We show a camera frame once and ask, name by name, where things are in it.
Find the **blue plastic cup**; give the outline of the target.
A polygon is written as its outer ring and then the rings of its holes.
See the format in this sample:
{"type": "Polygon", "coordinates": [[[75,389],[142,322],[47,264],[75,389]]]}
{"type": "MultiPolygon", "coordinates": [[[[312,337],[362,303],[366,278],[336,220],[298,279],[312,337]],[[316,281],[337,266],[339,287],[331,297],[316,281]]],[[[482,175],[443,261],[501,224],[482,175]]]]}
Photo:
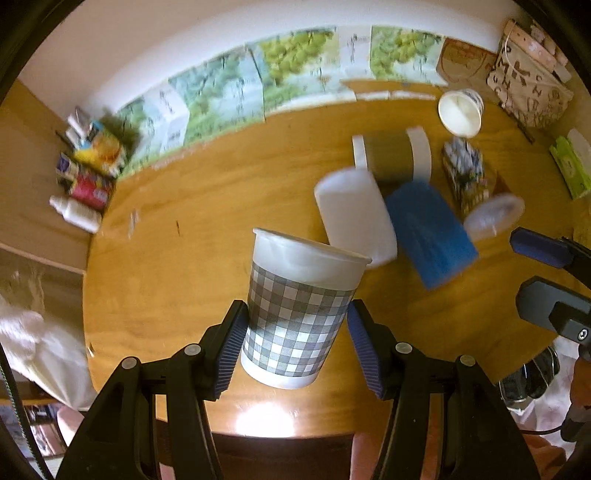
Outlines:
{"type": "Polygon", "coordinates": [[[386,198],[402,249],[426,288],[451,281],[478,259],[478,251],[446,200],[430,184],[413,181],[386,198]]]}

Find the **letter print fabric bag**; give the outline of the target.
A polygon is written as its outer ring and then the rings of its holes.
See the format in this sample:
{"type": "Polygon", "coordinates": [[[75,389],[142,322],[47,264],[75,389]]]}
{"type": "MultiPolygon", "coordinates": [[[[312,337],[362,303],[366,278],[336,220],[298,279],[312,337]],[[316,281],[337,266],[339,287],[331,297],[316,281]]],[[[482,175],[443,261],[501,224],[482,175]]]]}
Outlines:
{"type": "Polygon", "coordinates": [[[527,127],[546,128],[565,113],[573,92],[512,41],[501,47],[488,86],[527,127]]]}

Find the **yellow pen holder can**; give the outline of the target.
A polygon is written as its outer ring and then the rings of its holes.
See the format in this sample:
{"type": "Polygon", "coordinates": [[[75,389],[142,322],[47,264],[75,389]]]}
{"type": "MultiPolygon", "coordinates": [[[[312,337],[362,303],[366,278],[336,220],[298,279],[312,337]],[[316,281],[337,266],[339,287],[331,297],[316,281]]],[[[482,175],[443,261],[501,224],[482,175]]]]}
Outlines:
{"type": "Polygon", "coordinates": [[[74,150],[74,158],[98,173],[117,178],[129,161],[125,145],[102,123],[92,121],[74,150]]]}

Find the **pink box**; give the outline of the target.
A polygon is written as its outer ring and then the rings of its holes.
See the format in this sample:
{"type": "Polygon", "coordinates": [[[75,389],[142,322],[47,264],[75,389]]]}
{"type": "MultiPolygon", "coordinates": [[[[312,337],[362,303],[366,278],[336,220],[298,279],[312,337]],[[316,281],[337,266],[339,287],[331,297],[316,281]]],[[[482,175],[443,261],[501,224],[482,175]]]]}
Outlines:
{"type": "Polygon", "coordinates": [[[536,22],[527,32],[516,21],[508,20],[503,34],[550,72],[557,72],[560,67],[566,68],[569,63],[557,43],[536,22]]]}

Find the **olive green paper cup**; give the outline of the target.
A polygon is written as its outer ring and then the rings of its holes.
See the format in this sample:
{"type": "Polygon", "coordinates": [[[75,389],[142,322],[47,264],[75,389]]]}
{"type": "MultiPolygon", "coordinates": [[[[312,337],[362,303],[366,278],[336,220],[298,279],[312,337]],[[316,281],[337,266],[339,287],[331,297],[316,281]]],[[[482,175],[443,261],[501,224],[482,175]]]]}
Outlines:
{"type": "Polygon", "coordinates": [[[353,159],[356,168],[370,171],[379,182],[431,180],[432,151],[423,127],[353,136],[353,159]]]}

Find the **white leaf print paper cup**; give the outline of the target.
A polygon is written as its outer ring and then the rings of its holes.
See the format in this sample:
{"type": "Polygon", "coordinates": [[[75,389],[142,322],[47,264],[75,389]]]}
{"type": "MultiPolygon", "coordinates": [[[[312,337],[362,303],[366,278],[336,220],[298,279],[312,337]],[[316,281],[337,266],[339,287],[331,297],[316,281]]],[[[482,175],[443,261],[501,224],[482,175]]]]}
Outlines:
{"type": "Polygon", "coordinates": [[[461,138],[474,138],[480,132],[483,112],[483,98],[473,89],[445,92],[438,102],[442,124],[461,138]]]}

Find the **white plastic cup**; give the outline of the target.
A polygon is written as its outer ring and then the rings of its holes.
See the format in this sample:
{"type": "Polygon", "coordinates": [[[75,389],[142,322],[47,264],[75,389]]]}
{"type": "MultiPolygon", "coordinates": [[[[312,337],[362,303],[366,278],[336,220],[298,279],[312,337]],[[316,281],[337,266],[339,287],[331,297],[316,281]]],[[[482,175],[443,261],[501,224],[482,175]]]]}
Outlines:
{"type": "Polygon", "coordinates": [[[370,258],[370,268],[397,259],[394,226],[370,171],[332,172],[318,181],[314,193],[329,244],[370,258]]]}

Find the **grey checked paper cup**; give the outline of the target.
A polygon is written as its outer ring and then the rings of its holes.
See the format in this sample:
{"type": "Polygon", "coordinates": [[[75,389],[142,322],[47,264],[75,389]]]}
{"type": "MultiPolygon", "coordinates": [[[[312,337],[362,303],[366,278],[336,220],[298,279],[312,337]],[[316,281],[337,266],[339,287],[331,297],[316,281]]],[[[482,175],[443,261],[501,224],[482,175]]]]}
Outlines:
{"type": "Polygon", "coordinates": [[[304,388],[325,364],[370,258],[273,230],[253,234],[240,363],[264,385],[304,388]]]}

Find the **white lace cloth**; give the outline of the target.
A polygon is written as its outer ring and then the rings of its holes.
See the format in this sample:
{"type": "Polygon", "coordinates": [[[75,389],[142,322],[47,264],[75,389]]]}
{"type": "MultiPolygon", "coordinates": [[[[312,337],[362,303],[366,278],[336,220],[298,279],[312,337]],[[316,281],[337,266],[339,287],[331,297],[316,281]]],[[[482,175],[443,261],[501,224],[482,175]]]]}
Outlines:
{"type": "Polygon", "coordinates": [[[1,283],[1,345],[9,366],[47,394],[86,411],[96,398],[79,329],[45,311],[43,291],[1,283]]]}

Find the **brown drawing card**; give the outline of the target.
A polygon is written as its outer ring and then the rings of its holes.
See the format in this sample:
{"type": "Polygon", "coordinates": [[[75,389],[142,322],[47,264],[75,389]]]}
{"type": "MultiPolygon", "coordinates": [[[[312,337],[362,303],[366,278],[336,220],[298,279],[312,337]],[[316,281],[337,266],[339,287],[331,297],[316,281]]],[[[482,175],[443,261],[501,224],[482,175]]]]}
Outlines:
{"type": "Polygon", "coordinates": [[[488,88],[487,79],[497,54],[470,43],[446,38],[437,65],[437,73],[451,88],[488,88]]]}

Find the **red pen holder can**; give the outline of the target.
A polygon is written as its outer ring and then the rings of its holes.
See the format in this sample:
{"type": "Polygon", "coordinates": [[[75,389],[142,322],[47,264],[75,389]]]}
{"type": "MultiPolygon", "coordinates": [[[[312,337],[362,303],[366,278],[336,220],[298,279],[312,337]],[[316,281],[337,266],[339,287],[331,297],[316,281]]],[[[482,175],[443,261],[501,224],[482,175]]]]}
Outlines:
{"type": "Polygon", "coordinates": [[[94,173],[80,173],[68,190],[74,200],[102,213],[110,201],[114,183],[94,173]]]}

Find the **clear patterned plastic cup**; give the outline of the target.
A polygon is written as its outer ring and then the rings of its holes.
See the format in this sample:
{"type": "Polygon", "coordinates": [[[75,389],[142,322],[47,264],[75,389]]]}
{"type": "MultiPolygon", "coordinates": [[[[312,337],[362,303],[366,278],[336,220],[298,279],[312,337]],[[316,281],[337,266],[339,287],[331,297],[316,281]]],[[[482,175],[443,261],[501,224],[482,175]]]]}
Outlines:
{"type": "Polygon", "coordinates": [[[525,212],[524,200],[511,191],[480,150],[454,137],[444,144],[442,153],[453,198],[472,241],[494,238],[517,223],[525,212]]]}

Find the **black pen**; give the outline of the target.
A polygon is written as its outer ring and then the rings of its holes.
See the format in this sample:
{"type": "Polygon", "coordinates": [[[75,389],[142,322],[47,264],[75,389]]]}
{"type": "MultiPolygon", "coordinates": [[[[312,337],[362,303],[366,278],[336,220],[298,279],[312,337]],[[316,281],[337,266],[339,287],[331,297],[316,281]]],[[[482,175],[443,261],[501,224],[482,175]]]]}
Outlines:
{"type": "Polygon", "coordinates": [[[530,132],[529,128],[525,125],[525,123],[518,118],[518,116],[513,112],[508,112],[509,116],[512,117],[520,131],[523,133],[525,138],[528,140],[530,144],[534,144],[536,142],[534,135],[530,132]]]}

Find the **green tissue pack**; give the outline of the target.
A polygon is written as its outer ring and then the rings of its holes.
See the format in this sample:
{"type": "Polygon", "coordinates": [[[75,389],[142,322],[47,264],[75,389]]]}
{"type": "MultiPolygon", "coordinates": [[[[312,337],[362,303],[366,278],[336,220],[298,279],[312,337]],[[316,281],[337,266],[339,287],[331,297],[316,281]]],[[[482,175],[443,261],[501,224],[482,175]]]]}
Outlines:
{"type": "Polygon", "coordinates": [[[559,136],[549,152],[559,168],[573,200],[590,194],[591,146],[575,128],[559,136]]]}

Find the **white squeeze bottle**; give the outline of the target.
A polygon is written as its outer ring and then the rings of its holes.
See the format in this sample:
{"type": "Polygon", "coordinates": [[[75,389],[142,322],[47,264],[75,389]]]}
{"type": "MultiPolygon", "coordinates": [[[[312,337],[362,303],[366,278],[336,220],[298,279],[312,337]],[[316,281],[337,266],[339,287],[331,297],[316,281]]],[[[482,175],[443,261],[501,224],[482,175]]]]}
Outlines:
{"type": "Polygon", "coordinates": [[[90,234],[96,234],[101,226],[102,216],[73,198],[51,196],[49,204],[69,224],[90,234]]]}

